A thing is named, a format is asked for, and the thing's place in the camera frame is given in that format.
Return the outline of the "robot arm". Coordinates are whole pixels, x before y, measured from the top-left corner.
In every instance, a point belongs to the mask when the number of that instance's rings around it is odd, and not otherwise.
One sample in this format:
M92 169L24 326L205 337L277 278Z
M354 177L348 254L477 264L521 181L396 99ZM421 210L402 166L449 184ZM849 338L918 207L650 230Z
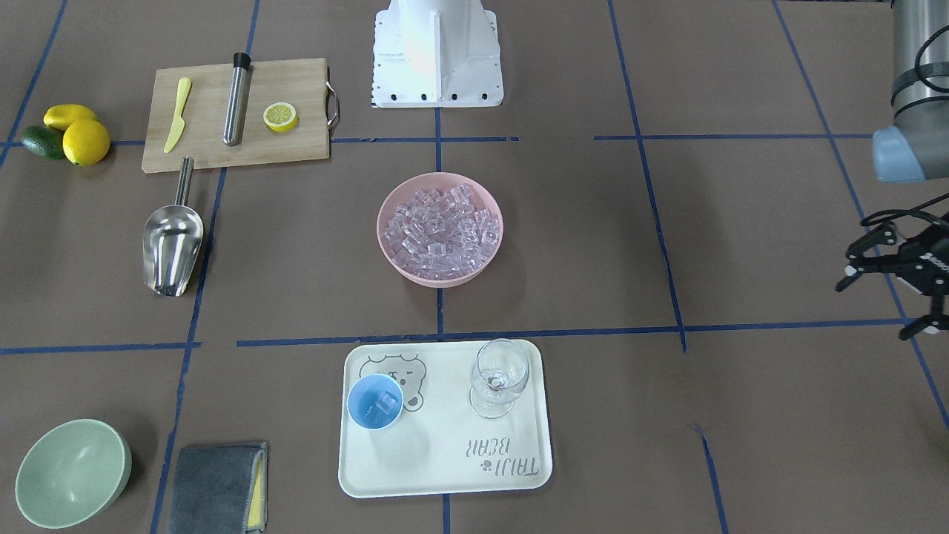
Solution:
M948 175L948 48L945 1L894 1L895 78L890 104L893 121L872 136L878 180L910 185ZM935 197L912 208L892 208L865 217L863 237L845 250L847 267L836 291L865 274L892 274L929 298L927 314L901 331L909 340L921 332L947 330L948 226L946 215L930 207Z

